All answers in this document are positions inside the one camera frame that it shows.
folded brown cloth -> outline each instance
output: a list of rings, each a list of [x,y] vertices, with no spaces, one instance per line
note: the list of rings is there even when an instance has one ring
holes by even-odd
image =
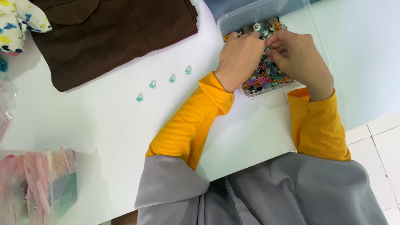
[[[197,33],[189,0],[32,0],[53,31],[32,32],[59,91]]]

white table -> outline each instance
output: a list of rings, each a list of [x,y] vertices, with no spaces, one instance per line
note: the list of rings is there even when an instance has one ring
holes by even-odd
[[[199,13],[198,34],[68,93],[52,86],[48,66],[30,36],[28,53],[9,60],[8,75],[22,92],[3,149],[65,145],[78,152],[78,202],[60,224],[94,225],[134,210],[148,144],[197,80],[217,66],[221,45],[216,25],[202,1],[193,3]],[[326,0],[312,7],[330,56],[345,128],[399,109],[400,3]],[[150,70],[150,64],[159,69]],[[191,75],[184,74],[187,65]],[[175,84],[168,82],[172,73]],[[155,90],[148,87],[152,79],[157,80]],[[144,102],[136,102],[139,92]],[[197,170],[206,179],[294,149],[283,93],[247,100],[236,92],[235,98],[230,113],[211,127]],[[256,117],[270,119],[258,123]]]

white fabric with colorful print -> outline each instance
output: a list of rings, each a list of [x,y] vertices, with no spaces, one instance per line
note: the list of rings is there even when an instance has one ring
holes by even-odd
[[[28,0],[0,0],[1,52],[25,52],[27,30],[44,33],[51,29],[44,12]]]

yellow sleeve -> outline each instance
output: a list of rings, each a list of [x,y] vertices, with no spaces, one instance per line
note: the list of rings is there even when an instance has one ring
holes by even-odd
[[[146,157],[179,157],[196,170],[215,117],[227,114],[234,101],[234,94],[224,90],[214,71],[198,83],[200,86],[154,137]]]
[[[335,161],[351,159],[338,113],[336,91],[319,102],[309,102],[307,88],[288,93],[292,136],[298,153]]]

person's left hand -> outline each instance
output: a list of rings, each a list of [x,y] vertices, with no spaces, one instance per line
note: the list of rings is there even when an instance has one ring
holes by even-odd
[[[214,72],[226,92],[232,93],[257,68],[266,47],[266,43],[258,37],[258,31],[250,35],[243,34],[239,38],[236,32],[230,34]]]

